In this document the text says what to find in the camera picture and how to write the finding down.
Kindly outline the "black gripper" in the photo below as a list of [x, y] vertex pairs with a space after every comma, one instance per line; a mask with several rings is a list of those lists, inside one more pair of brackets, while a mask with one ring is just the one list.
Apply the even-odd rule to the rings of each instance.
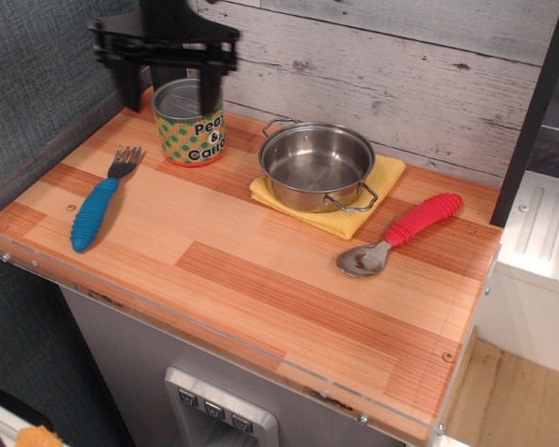
[[96, 59], [111, 70], [120, 99], [140, 111], [139, 68], [200, 69], [200, 108], [215, 110], [222, 79], [237, 69], [237, 29], [207, 20], [185, 1], [142, 1], [137, 10], [89, 24]]

